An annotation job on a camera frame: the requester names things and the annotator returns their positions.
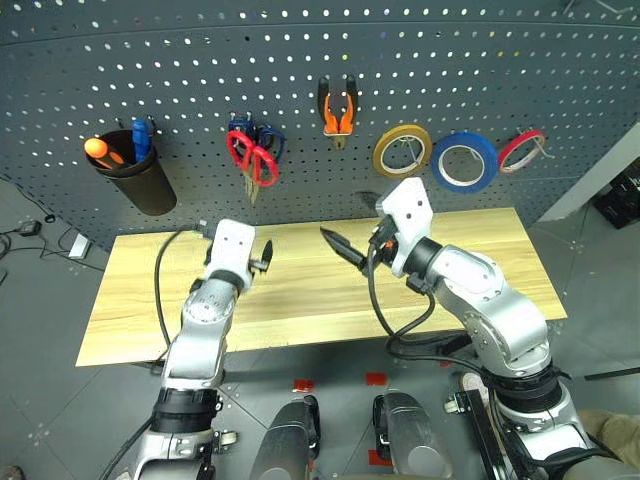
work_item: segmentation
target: orange screwdriver handle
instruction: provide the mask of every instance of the orange screwdriver handle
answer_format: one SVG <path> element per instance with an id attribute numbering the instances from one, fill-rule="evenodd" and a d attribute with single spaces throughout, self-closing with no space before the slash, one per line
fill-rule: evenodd
<path id="1" fill-rule="evenodd" d="M 104 168 L 117 169 L 126 166 L 122 155 L 100 138 L 89 138 L 84 142 L 84 151 Z"/>

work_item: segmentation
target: tape roll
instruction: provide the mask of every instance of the tape roll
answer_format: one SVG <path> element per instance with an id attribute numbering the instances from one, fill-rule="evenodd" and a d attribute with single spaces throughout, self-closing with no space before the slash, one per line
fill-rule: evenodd
<path id="1" fill-rule="evenodd" d="M 472 180 L 458 180 L 444 168 L 444 156 L 451 149 L 462 147 L 482 162 L 482 172 Z M 458 193 L 475 193 L 489 186 L 498 174 L 498 152 L 489 141 L 477 133 L 459 132 L 444 137 L 436 144 L 431 156 L 433 176 L 443 187 Z"/>
<path id="2" fill-rule="evenodd" d="M 410 165 L 400 168 L 390 167 L 384 163 L 384 155 L 392 143 L 402 141 L 403 138 L 417 141 L 420 144 L 420 152 L 414 155 L 413 149 L 411 150 L 414 161 Z M 373 167 L 385 177 L 408 177 L 427 165 L 432 149 L 431 137 L 424 128 L 418 125 L 400 125 L 382 135 L 376 143 L 373 150 Z"/>
<path id="3" fill-rule="evenodd" d="M 502 173 L 514 173 L 520 170 L 523 167 L 526 167 L 531 161 L 538 156 L 540 153 L 540 148 L 538 145 L 534 144 L 533 149 L 527 153 L 524 157 L 518 160 L 513 165 L 506 166 L 505 163 L 514 150 L 518 147 L 521 147 L 523 144 L 528 141 L 533 141 L 535 138 L 538 139 L 540 145 L 544 145 L 545 136 L 541 130 L 529 130 L 528 132 L 523 133 L 522 135 L 518 135 L 516 138 L 511 140 L 506 147 L 500 152 L 500 156 L 498 157 L 498 164 L 500 165 L 500 171 Z"/>

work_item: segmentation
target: wooden tabletop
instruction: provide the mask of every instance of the wooden tabletop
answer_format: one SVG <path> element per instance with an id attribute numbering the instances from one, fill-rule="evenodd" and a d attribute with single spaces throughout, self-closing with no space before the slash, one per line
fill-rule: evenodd
<path id="1" fill-rule="evenodd" d="M 254 256 L 273 240 L 267 274 L 256 275 L 235 309 L 228 350 L 333 342 L 384 336 L 371 308 L 367 282 L 324 241 L 319 227 L 335 230 L 366 252 L 378 219 L 269 225 L 257 228 Z M 484 253 L 498 262 L 513 288 L 528 295 L 549 320 L 566 317 L 549 277 L 512 208 L 436 214 L 432 238 L 443 245 Z M 164 349 L 153 295 L 153 268 L 169 233 L 122 235 L 100 285 L 76 366 L 153 360 Z M 203 271 L 209 240 L 185 232 L 162 260 L 160 286 L 170 336 L 178 333 L 189 287 Z M 386 267 L 376 271 L 378 296 L 398 329 L 426 307 L 404 279 Z M 461 329 L 438 305 L 417 332 Z"/>

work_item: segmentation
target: red tape roll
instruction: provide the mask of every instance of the red tape roll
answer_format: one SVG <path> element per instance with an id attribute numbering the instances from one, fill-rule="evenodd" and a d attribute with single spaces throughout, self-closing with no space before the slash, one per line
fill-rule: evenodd
<path id="1" fill-rule="evenodd" d="M 535 144 L 533 149 L 516 163 L 509 166 L 505 165 L 507 158 L 509 158 L 509 155 L 511 155 L 516 148 L 522 146 L 524 143 L 530 140 L 533 140 L 536 137 L 538 138 L 540 144 L 544 145 L 545 137 L 544 133 L 541 130 L 529 130 L 528 132 L 525 132 L 522 135 L 518 135 L 516 138 L 511 140 L 498 156 L 498 165 L 500 165 L 500 171 L 502 173 L 514 173 L 531 163 L 531 161 L 540 153 L 540 149 Z"/>

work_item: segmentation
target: blue screwdriver handle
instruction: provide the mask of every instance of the blue screwdriver handle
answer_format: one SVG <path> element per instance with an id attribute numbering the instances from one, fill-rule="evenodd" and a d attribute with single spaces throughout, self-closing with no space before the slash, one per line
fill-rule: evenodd
<path id="1" fill-rule="evenodd" d="M 136 152 L 136 163 L 140 163 L 147 158 L 151 150 L 151 133 L 147 122 L 139 118 L 133 121 L 132 140 Z"/>

